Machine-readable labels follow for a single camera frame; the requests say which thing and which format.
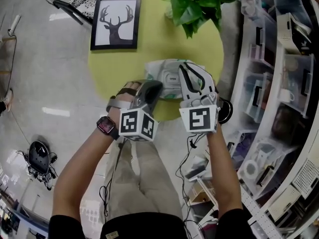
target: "deer picture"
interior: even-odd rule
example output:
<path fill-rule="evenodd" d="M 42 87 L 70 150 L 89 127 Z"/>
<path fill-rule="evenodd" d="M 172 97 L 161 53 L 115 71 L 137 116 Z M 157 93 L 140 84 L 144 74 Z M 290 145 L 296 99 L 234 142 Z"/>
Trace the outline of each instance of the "deer picture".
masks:
<path fill-rule="evenodd" d="M 129 23 L 129 22 L 132 21 L 132 19 L 134 18 L 133 10 L 127 5 L 126 6 L 126 11 L 127 11 L 127 14 L 128 14 L 127 20 L 121 21 L 120 17 L 118 16 L 119 23 L 116 24 L 116 25 L 113 25 L 111 18 L 110 18 L 110 21 L 106 21 L 106 19 L 105 19 L 105 17 L 108 15 L 108 13 L 107 13 L 108 7 L 109 7 L 109 5 L 102 9 L 101 14 L 100 14 L 100 21 L 102 23 L 106 23 L 107 24 L 107 25 L 104 25 L 104 27 L 110 31 L 110 44 L 111 45 L 131 44 L 132 40 L 122 39 L 119 36 L 119 28 L 120 28 L 121 25 L 123 25 L 125 23 Z"/>

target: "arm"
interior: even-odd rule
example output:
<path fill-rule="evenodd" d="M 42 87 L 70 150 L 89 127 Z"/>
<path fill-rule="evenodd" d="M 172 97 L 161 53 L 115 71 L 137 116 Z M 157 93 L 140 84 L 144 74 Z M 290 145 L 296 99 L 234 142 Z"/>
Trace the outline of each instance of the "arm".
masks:
<path fill-rule="evenodd" d="M 218 124 L 217 133 L 209 133 L 207 140 L 213 176 L 212 184 L 216 192 L 219 217 L 222 217 L 230 210 L 243 209 L 240 185 L 220 124 Z"/>
<path fill-rule="evenodd" d="M 137 89 L 138 83 L 127 83 L 125 88 Z M 131 102 L 133 96 L 128 93 L 116 96 L 116 99 Z M 108 116 L 119 128 L 120 110 L 112 107 Z M 81 221 L 80 203 L 87 190 L 94 171 L 113 138 L 95 129 L 89 138 L 67 163 L 60 174 L 53 194 L 52 215 L 65 215 Z"/>

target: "hand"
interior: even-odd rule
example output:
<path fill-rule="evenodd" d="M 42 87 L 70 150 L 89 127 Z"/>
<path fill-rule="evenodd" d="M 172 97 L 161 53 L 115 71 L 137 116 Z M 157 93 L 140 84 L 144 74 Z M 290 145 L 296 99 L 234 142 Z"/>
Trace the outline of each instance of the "hand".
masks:
<path fill-rule="evenodd" d="M 140 88 L 140 83 L 138 82 L 127 82 L 126 85 L 124 86 L 124 88 L 129 88 L 129 89 L 133 89 L 133 90 L 138 90 Z M 124 94 L 119 94 L 115 97 L 116 100 L 120 100 L 120 101 L 126 101 L 126 102 L 132 102 L 134 100 L 134 96 L 128 94 L 128 93 L 124 93 Z M 119 124 L 120 124 L 120 109 L 116 108 L 116 107 L 111 107 L 110 108 L 110 112 L 108 114 L 108 116 L 111 118 L 111 120 L 113 120 L 116 124 L 116 128 L 119 128 Z"/>

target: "black picture frame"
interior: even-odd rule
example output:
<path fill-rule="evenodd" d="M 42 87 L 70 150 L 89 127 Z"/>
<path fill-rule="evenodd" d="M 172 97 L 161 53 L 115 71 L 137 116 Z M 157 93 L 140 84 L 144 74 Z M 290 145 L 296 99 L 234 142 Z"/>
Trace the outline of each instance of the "black picture frame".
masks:
<path fill-rule="evenodd" d="M 107 44 L 107 45 L 96 45 L 96 28 L 98 20 L 100 18 L 100 4 L 103 0 L 96 0 L 92 33 L 91 33 L 91 47 L 90 50 L 107 50 L 107 49 L 136 49 L 138 46 L 138 32 L 139 32 L 139 21 L 140 21 L 140 8 L 141 0 L 136 0 L 135 14 L 134 14 L 134 28 L 133 28 L 133 40 L 130 44 Z"/>

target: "smartwatch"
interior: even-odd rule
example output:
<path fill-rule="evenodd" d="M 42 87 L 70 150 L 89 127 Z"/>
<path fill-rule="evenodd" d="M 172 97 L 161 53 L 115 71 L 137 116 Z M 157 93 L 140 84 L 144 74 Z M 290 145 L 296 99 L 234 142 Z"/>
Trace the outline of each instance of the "smartwatch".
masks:
<path fill-rule="evenodd" d="M 120 137 L 114 121 L 108 116 L 101 117 L 98 122 L 96 122 L 96 126 L 103 134 L 111 136 L 114 140 Z"/>

